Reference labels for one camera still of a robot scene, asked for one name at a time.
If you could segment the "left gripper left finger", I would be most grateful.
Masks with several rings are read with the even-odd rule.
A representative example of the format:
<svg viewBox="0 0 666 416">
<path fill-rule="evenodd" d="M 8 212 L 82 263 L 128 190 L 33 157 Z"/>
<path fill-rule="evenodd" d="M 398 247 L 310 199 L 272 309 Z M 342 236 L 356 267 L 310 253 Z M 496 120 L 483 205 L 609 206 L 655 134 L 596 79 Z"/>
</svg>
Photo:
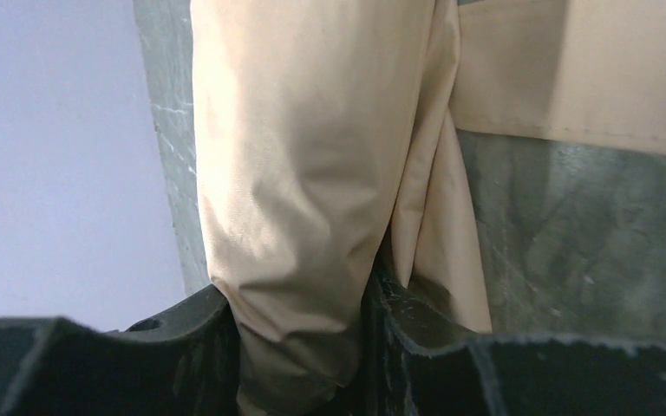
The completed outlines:
<svg viewBox="0 0 666 416">
<path fill-rule="evenodd" d="M 0 415 L 233 415 L 238 333 L 206 287 L 125 331 L 0 318 Z"/>
</svg>

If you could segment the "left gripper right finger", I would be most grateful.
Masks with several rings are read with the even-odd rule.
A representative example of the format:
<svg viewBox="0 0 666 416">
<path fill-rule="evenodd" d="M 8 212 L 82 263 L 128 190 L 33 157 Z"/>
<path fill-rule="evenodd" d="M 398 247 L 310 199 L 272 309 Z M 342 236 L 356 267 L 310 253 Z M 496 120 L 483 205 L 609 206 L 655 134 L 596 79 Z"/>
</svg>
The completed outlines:
<svg viewBox="0 0 666 416">
<path fill-rule="evenodd" d="M 666 341 L 476 334 L 384 270 L 364 310 L 365 415 L 666 415 Z"/>
</svg>

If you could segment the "beige folding umbrella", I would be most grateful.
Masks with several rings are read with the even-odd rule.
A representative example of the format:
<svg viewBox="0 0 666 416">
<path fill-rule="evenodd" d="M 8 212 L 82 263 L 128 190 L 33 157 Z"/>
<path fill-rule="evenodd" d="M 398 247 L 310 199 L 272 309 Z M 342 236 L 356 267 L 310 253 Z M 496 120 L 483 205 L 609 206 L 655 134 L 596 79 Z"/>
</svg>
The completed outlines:
<svg viewBox="0 0 666 416">
<path fill-rule="evenodd" d="M 492 328 L 458 130 L 666 155 L 666 1 L 194 1 L 199 215 L 242 415 L 302 415 L 395 276 Z"/>
</svg>

